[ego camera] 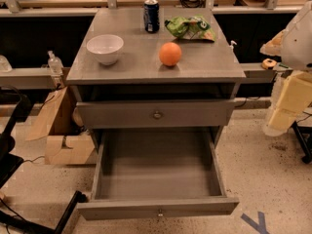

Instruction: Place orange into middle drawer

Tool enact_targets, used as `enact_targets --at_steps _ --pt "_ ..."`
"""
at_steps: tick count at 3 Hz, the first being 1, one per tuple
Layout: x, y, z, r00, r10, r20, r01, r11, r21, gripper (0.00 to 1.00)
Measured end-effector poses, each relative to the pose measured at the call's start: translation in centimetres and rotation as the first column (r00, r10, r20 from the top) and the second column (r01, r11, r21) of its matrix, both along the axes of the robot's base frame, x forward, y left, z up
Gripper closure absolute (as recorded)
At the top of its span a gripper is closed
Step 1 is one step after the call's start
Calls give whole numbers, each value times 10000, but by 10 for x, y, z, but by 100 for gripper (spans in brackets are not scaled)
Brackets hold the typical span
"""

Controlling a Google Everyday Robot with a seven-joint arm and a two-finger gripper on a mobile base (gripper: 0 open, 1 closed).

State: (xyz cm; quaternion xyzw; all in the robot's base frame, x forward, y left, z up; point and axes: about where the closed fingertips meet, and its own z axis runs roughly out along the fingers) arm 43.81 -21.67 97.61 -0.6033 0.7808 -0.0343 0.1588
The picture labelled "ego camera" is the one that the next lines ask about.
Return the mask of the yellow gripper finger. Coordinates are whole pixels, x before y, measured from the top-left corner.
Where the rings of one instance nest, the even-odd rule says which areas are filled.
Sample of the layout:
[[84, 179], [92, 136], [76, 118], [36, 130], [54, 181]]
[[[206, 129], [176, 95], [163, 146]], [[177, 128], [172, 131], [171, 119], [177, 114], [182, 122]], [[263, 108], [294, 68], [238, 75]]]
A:
[[273, 86], [271, 105], [262, 128], [264, 133], [270, 137], [284, 134], [311, 103], [311, 72], [294, 71], [287, 78], [279, 76]]
[[263, 44], [259, 51], [262, 54], [267, 55], [267, 56], [279, 57], [281, 55], [283, 38], [284, 38], [284, 30], [281, 30], [271, 40], [269, 40], [267, 43]]

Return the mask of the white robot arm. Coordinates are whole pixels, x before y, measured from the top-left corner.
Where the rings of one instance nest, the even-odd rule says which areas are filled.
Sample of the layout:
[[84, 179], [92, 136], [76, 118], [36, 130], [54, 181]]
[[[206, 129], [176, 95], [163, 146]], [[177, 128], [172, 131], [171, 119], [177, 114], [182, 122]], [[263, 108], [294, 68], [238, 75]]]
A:
[[308, 1], [285, 29], [260, 48], [262, 54], [281, 58], [292, 73], [277, 76], [263, 131], [277, 137], [312, 103], [312, 1]]

